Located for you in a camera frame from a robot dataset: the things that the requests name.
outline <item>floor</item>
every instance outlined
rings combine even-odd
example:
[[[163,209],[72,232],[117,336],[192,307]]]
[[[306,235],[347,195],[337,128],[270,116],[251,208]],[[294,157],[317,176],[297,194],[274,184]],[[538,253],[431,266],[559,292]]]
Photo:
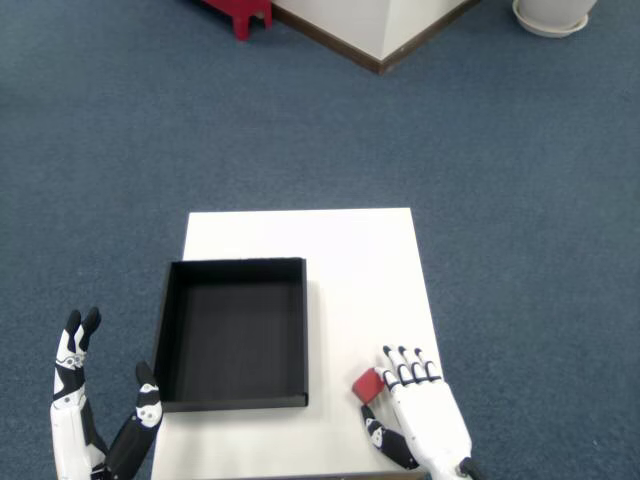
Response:
[[[191,0],[10,0],[0,18],[7,478],[54,476],[73,307],[103,311],[88,389],[114,437],[189,211],[395,206],[488,478],[640,478],[634,0],[562,41],[483,0],[383,77],[281,24],[237,43]]]

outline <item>black tray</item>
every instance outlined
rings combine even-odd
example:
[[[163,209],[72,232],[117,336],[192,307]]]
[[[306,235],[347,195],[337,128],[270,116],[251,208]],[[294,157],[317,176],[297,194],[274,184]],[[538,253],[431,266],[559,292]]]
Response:
[[[172,263],[153,370],[167,412],[308,405],[305,260]]]

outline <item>red stool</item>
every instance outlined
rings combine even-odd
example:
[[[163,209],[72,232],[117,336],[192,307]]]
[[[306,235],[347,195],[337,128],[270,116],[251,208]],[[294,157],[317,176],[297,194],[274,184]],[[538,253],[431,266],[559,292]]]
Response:
[[[233,32],[238,40],[249,39],[249,18],[262,12],[264,26],[271,27],[271,0],[204,0],[233,18]]]

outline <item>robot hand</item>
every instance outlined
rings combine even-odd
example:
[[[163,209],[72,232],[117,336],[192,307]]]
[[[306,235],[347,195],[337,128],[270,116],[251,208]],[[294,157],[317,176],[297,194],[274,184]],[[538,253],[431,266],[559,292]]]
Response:
[[[470,458],[469,432],[436,364],[418,348],[409,352],[385,346],[384,353],[396,373],[375,370],[391,394],[404,436],[386,429],[363,405],[365,426],[375,447],[406,469],[425,467],[433,480],[460,480],[468,475],[481,480]]]
[[[56,470],[60,480],[129,480],[153,443],[162,420],[160,392],[149,366],[136,367],[140,388],[135,411],[107,448],[96,431],[85,394],[84,361],[89,339],[100,325],[100,312],[92,308],[81,321],[71,312],[56,354],[51,431]]]

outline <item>red chair leg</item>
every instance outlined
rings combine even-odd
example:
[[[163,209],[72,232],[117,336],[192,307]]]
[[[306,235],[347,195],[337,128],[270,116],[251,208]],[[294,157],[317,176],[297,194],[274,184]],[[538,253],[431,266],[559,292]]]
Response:
[[[249,17],[245,15],[233,17],[233,32],[238,40],[242,42],[249,40]]]
[[[271,19],[271,2],[267,2],[267,6],[264,9],[264,26],[265,28],[270,28],[273,24],[273,20]]]

